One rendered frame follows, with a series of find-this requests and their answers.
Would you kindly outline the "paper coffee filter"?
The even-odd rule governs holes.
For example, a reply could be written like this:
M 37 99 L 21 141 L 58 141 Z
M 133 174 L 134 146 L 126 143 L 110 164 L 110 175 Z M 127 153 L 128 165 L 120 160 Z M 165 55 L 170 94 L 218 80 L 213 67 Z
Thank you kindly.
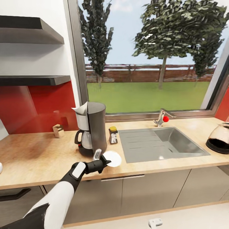
M 79 108 L 72 108 L 72 109 L 75 110 L 77 113 L 79 113 L 79 115 L 86 116 L 87 115 L 87 102 L 86 104 L 82 105 Z

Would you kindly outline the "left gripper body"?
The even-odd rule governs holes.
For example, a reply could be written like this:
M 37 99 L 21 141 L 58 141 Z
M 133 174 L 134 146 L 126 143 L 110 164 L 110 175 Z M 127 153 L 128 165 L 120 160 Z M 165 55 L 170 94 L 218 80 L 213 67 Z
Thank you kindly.
M 104 155 L 101 155 L 99 158 L 100 159 L 98 161 L 93 161 L 93 164 L 94 164 L 94 172 L 98 171 L 98 173 L 101 174 L 104 167 L 106 166 L 107 160 L 104 157 Z

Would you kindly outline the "saucer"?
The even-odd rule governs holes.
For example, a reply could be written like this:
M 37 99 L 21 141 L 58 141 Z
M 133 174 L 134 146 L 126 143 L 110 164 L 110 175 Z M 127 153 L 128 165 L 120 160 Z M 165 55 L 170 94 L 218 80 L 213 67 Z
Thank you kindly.
M 107 151 L 104 152 L 103 155 L 106 158 L 106 160 L 111 160 L 111 163 L 107 164 L 107 166 L 118 167 L 122 162 L 120 155 L 116 152 Z

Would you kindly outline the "bottle of coffee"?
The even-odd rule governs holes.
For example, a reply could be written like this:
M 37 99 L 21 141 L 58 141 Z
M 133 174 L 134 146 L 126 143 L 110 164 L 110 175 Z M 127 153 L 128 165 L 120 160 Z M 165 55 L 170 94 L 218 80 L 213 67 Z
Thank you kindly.
M 110 133 L 110 137 L 109 137 L 110 144 L 118 143 L 118 141 L 117 141 L 117 133 L 118 133 L 117 128 L 115 126 L 113 126 L 113 127 L 110 127 L 108 130 Z

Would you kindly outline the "electric kettle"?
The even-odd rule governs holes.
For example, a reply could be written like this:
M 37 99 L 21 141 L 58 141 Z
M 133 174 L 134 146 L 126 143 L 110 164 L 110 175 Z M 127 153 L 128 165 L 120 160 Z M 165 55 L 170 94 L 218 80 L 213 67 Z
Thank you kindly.
M 220 154 L 229 154 L 229 122 L 217 123 L 207 139 L 206 146 Z

